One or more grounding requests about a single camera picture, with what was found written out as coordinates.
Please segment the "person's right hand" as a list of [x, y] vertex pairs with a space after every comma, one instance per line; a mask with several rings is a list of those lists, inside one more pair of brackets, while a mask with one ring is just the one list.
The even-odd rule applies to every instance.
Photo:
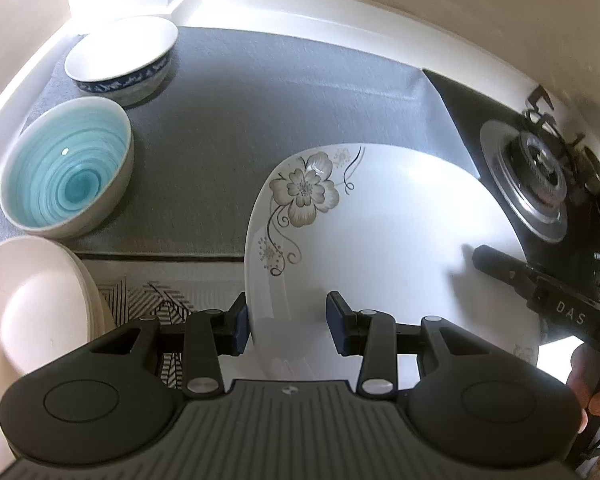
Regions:
[[596, 392], [600, 373], [595, 369], [598, 364], [597, 352], [586, 344], [580, 344], [573, 351], [567, 386], [578, 399], [583, 426], [588, 422], [588, 416], [600, 416], [600, 391]]

